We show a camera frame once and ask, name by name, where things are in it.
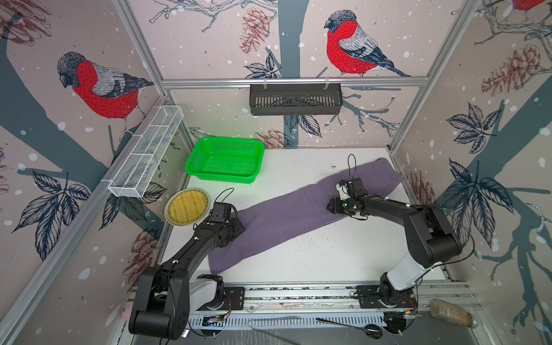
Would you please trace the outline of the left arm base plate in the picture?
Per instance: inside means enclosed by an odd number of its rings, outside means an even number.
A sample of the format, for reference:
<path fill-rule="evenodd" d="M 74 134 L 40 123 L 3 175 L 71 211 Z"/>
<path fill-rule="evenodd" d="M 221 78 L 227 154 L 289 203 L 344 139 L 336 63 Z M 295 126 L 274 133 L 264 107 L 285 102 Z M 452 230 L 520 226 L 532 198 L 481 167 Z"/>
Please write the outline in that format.
<path fill-rule="evenodd" d="M 226 287 L 220 301 L 206 303 L 200 307 L 200 311 L 242 311 L 244 309 L 245 288 Z"/>

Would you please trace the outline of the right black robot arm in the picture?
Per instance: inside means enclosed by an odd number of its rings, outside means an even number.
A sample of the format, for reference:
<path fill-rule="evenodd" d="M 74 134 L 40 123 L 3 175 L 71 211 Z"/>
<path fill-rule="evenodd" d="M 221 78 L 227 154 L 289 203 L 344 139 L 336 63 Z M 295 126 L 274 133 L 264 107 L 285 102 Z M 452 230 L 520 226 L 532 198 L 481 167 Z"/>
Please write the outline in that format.
<path fill-rule="evenodd" d="M 357 220 L 380 217 L 403 226 L 408 253 L 390 271 L 382 274 L 378 287 L 381 303 L 397 305 L 431 270 L 461 254 L 462 246 L 445 213 L 434 204 L 410 205 L 378 195 L 332 198 L 332 214 Z"/>

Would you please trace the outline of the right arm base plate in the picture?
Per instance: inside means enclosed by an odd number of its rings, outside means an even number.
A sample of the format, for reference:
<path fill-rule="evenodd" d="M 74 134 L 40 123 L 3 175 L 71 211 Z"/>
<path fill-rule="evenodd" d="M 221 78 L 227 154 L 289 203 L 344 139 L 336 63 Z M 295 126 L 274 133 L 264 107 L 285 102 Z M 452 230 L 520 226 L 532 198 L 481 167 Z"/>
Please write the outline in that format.
<path fill-rule="evenodd" d="M 380 292 L 378 285 L 358 285 L 353 297 L 359 301 L 361 309 L 399 308 L 417 309 L 418 301 L 413 289 L 404 291 L 387 290 Z"/>

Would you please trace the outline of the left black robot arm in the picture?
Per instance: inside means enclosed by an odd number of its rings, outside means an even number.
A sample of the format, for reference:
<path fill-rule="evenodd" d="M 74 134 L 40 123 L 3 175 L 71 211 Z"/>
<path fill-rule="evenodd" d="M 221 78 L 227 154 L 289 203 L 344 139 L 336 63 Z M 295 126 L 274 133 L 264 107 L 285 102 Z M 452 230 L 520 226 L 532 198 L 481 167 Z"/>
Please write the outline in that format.
<path fill-rule="evenodd" d="M 221 222 L 206 219 L 173 258 L 157 267 L 146 268 L 137 284 L 129 332 L 176 340 L 184 333 L 191 313 L 202 307 L 223 306 L 225 293 L 221 276 L 200 275 L 190 283 L 191 275 L 212 251 L 227 246 L 244 230 L 238 218 Z"/>

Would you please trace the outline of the purple trousers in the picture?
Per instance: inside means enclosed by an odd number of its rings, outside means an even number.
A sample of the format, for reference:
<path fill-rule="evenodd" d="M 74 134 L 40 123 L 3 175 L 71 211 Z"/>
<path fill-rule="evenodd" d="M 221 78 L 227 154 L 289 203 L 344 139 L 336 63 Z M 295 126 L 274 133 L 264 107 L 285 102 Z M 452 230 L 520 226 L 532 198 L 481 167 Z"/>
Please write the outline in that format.
<path fill-rule="evenodd" d="M 208 256 L 211 273 L 218 275 L 242 260 L 267 251 L 344 217 L 332 214 L 327 205 L 338 196 L 336 185 L 349 177 L 346 170 L 317 183 L 238 211 L 245 231 L 226 247 Z"/>

